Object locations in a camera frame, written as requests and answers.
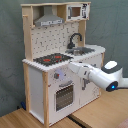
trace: oven window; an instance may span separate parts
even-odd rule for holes
[[[81,7],[72,7],[72,17],[80,16]]]
[[[73,85],[56,92],[56,111],[73,103]]]

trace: table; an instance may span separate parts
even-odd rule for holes
[[[23,109],[0,118],[0,128],[44,128],[44,125]],[[50,128],[81,128],[69,118],[64,118]]]
[[[71,114],[87,128],[115,128],[128,118],[128,90],[101,91],[100,98]]]

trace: oven door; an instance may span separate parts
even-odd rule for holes
[[[49,122],[56,123],[79,108],[80,79],[63,80],[49,87]]]
[[[82,18],[82,4],[67,5],[67,20],[78,20]]]

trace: faucet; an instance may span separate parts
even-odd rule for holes
[[[74,33],[71,38],[70,38],[70,43],[68,44],[68,49],[72,49],[73,47],[75,47],[75,44],[73,44],[72,39],[75,35],[79,35],[80,36],[80,41],[82,41],[82,35],[80,33]]]

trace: gray wall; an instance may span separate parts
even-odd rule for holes
[[[16,110],[17,105],[25,101],[22,66],[25,54],[20,4],[43,2],[53,1],[0,0],[0,116]],[[124,67],[124,77],[128,77],[128,0],[91,2],[86,43],[105,47],[105,63],[109,60],[119,62]]]

